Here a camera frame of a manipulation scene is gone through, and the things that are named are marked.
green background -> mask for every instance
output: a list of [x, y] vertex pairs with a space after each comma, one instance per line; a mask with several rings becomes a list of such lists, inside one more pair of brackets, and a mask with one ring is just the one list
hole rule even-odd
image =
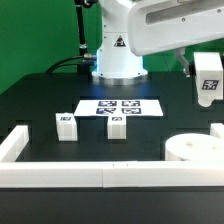
[[[84, 9], [84, 16], [88, 49], [95, 53], [101, 44], [99, 5]], [[73, 0], [1, 0], [0, 32], [0, 93], [24, 75], [42, 73], [59, 60], [78, 55]], [[223, 40], [187, 48], [189, 60], [193, 51], [223, 53]], [[150, 71], [182, 70], [173, 51], [144, 57], [144, 64]]]

black cable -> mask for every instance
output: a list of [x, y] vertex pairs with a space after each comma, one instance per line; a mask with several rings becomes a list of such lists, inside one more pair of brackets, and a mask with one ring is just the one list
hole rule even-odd
[[98, 0], [83, 0], [82, 4], [85, 8], [89, 9], [97, 2], [98, 2]]
[[83, 13], [82, 13], [82, 1], [75, 0], [76, 4], [76, 13], [78, 20], [78, 31], [79, 31], [79, 53], [80, 55], [84, 55], [87, 53], [86, 39], [85, 39], [85, 30], [84, 30], [84, 22], [83, 22]]
[[80, 65], [80, 64], [77, 63], [77, 64], [64, 64], [64, 65], [58, 65], [57, 67], [54, 68], [53, 71], [55, 71], [56, 69], [61, 68], [61, 67], [66, 67], [66, 66], [77, 66], [77, 65]]
[[69, 61], [73, 61], [73, 60], [77, 60], [77, 59], [83, 59], [83, 56], [75, 56], [75, 57], [70, 57], [70, 58], [66, 58], [64, 60], [61, 60], [55, 64], [53, 64], [50, 68], [47, 69], [47, 71], [45, 73], [50, 74], [52, 73], [58, 66], [60, 66], [61, 64], [65, 63], [65, 62], [69, 62]]

table surface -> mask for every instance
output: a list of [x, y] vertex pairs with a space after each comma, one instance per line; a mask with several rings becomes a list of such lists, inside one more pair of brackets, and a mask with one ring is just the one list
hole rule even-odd
[[[107, 139], [106, 117], [78, 117], [78, 142], [59, 142], [55, 113], [73, 113], [83, 99], [158, 99], [163, 117], [128, 117], [127, 139]], [[20, 124], [30, 142], [18, 161], [164, 160], [165, 141], [209, 134], [223, 123], [224, 102], [197, 103], [194, 78], [155, 73], [132, 86], [106, 86], [77, 74], [31, 74], [0, 95], [0, 142]], [[223, 187], [1, 189], [2, 223], [223, 224]]]
[[[77, 117], [78, 142], [59, 142], [55, 113], [74, 113], [84, 99], [158, 99], [163, 117], [127, 117], [127, 139], [107, 139], [107, 117]], [[164, 160], [165, 141], [181, 133], [209, 134], [222, 122], [224, 103], [197, 103], [194, 78], [156, 73], [132, 86], [92, 83], [76, 74], [31, 74], [0, 96], [3, 141], [19, 124], [29, 125], [30, 143], [19, 161]]]

white cube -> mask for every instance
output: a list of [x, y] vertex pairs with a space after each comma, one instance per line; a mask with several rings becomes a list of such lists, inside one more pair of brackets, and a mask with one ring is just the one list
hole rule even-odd
[[210, 106], [223, 99], [223, 67], [219, 53], [194, 53], [198, 102]]
[[56, 125], [59, 141], [77, 141], [77, 124], [71, 113], [57, 113]]
[[126, 139], [126, 116], [110, 114], [107, 122], [108, 139]]

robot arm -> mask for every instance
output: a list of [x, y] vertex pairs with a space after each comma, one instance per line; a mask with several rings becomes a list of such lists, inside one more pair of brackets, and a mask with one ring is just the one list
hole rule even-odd
[[112, 85], [144, 80], [147, 71], [142, 57], [134, 55], [127, 34], [128, 13], [132, 0], [99, 0], [102, 12], [102, 44], [97, 51], [97, 67], [92, 79]]
[[138, 0], [128, 15], [135, 55], [148, 55], [224, 37], [223, 0]]
[[[185, 47], [224, 37], [223, 0], [137, 0], [128, 15], [128, 38], [135, 55], [174, 49], [190, 75]], [[218, 53], [196, 53], [198, 102], [223, 99], [223, 66]]]

